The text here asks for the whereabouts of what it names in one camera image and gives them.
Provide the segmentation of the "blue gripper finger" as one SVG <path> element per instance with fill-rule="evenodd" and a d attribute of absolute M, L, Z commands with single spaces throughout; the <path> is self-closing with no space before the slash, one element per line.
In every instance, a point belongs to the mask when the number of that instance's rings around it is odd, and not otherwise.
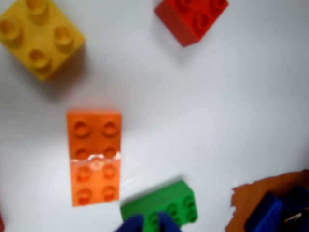
<path fill-rule="evenodd" d="M 158 213 L 160 232 L 181 232 L 176 222 L 165 212 Z"/>
<path fill-rule="evenodd" d="M 124 221 L 115 232 L 143 232 L 144 216 L 134 215 Z"/>

